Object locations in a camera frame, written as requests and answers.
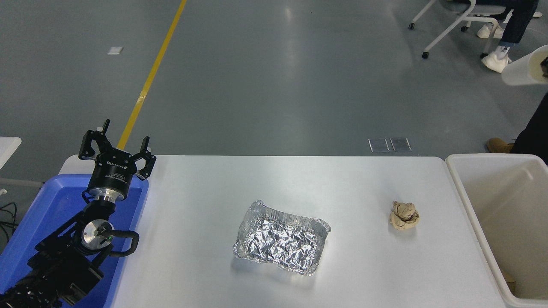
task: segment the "crumpled brown paper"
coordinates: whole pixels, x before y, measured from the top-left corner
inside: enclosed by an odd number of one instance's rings
[[[398,230],[405,230],[414,227],[419,222],[419,212],[412,203],[394,201],[390,223]]]

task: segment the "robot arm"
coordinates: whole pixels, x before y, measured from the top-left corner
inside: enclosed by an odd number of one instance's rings
[[[0,294],[0,308],[61,307],[60,299],[73,306],[84,298],[104,277],[99,269],[108,257],[124,257],[137,249],[139,234],[135,231],[115,230],[109,216],[116,209],[115,202],[127,197],[133,175],[148,178],[156,157],[148,149],[145,137],[141,151],[131,155],[112,147],[106,138],[110,120],[102,128],[84,135],[78,157],[92,159],[95,168],[87,189],[91,195],[84,209],[69,219],[51,235],[35,246],[38,251],[29,261],[31,272],[5,294]],[[99,153],[92,148],[97,143]],[[137,170],[135,162],[146,164]],[[114,237],[131,238],[124,252],[113,251]],[[93,260],[86,256],[96,255]]]

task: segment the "jeans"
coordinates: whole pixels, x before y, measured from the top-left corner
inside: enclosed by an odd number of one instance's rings
[[[548,93],[544,95],[535,114],[517,137],[510,152],[537,155],[548,164]]]
[[[456,1],[469,3],[467,0]],[[500,46],[513,47],[521,41],[527,25],[529,25],[533,14],[535,14],[539,0],[476,0],[476,4],[506,7],[504,13],[492,15],[492,17],[499,21],[503,21],[511,9],[514,10],[499,43]]]

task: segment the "yellow floor line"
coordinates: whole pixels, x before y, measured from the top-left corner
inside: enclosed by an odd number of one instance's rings
[[[171,37],[173,35],[173,32],[175,31],[175,27],[177,27],[177,23],[179,22],[179,18],[181,17],[182,10],[185,8],[185,4],[186,4],[186,0],[182,0],[181,4],[179,5],[179,9],[177,10],[177,13],[175,14],[175,17],[173,18],[171,27],[169,27],[168,34],[165,36],[162,47],[160,48],[160,51],[158,55],[156,56],[154,65],[152,65],[152,68],[150,69],[149,76],[147,77],[145,81],[145,85],[143,86],[141,90],[141,94],[139,95],[139,98],[137,99],[137,102],[135,103],[135,107],[133,107],[132,114],[129,116],[128,123],[125,125],[124,132],[122,133],[122,137],[120,137],[120,141],[118,142],[117,148],[119,148],[120,150],[123,150],[125,148],[125,144],[128,142],[129,134],[132,133],[133,125],[135,125],[135,121],[137,120],[137,117],[139,116],[141,107],[145,102],[146,96],[149,93],[150,86],[152,85],[152,82],[154,81],[154,77],[156,76],[156,72],[158,71],[158,68],[160,67],[160,63],[162,63],[165,50],[168,48],[169,41],[171,41]]]

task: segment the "black wire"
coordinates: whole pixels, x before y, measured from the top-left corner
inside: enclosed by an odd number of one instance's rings
[[[5,209],[8,206],[13,206],[13,209],[14,209],[13,213],[11,213],[10,211]],[[8,212],[12,216],[13,224],[15,225],[15,218],[17,217],[17,204],[15,204],[15,202],[10,202],[10,203],[0,207],[0,210],[3,211],[3,212]],[[15,226],[12,226],[12,234],[14,232],[15,232]]]
[[[2,231],[4,231],[4,234],[5,234],[5,242],[9,242],[9,235],[8,235],[8,232],[4,229],[4,227],[2,225],[0,225],[0,228],[2,228]]]
[[[86,197],[86,196],[85,196],[85,193],[86,193],[85,190],[82,191],[82,199],[84,199],[84,201],[85,201],[86,203],[89,203],[89,200],[90,200],[92,197],[91,197],[91,196]]]
[[[3,207],[1,207],[0,209],[4,209],[8,206],[13,206],[13,217],[14,217],[13,223],[15,223],[15,217],[17,217],[17,204],[15,204],[15,202],[10,202],[10,203],[4,205]]]
[[[0,221],[0,224],[1,225],[4,225],[4,226],[7,226],[7,227],[13,227],[13,226],[19,226],[19,224],[12,224],[12,223],[9,223],[7,221]]]

